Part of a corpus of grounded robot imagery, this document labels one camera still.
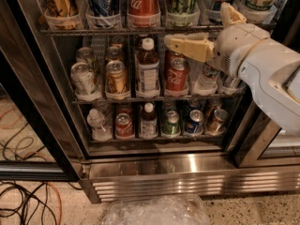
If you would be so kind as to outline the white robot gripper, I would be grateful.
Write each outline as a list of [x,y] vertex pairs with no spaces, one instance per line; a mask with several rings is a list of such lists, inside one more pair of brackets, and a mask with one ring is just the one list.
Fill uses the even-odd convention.
[[270,34],[255,24],[246,23],[247,18],[229,3],[221,4],[220,16],[224,30],[218,34],[215,45],[204,32],[166,35],[164,44],[169,50],[198,62],[213,58],[215,69],[239,78],[244,60],[255,47],[269,39]]

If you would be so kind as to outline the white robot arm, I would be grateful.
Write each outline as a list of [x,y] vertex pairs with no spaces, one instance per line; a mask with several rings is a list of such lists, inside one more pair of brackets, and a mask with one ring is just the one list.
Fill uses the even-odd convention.
[[274,41],[228,3],[215,41],[203,33],[167,35],[168,49],[247,84],[256,105],[277,125],[300,135],[300,53]]

